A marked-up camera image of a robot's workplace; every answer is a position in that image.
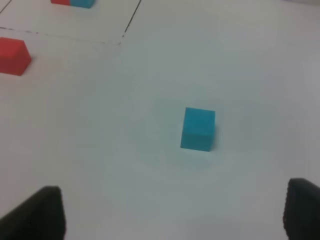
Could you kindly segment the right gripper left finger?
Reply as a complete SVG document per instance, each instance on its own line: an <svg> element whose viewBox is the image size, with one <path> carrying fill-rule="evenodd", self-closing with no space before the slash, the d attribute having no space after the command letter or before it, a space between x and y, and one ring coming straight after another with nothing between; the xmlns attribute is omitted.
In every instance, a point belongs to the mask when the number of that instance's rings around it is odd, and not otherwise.
<svg viewBox="0 0 320 240"><path fill-rule="evenodd" d="M2 240L63 240L67 231L63 195L45 186L0 218Z"/></svg>

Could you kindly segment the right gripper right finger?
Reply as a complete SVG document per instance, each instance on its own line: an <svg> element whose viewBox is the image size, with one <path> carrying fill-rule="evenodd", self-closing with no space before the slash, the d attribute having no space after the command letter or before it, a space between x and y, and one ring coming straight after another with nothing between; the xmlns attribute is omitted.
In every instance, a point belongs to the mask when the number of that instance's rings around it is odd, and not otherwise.
<svg viewBox="0 0 320 240"><path fill-rule="evenodd" d="M320 187L304 178L288 182L283 228L289 240L320 238Z"/></svg>

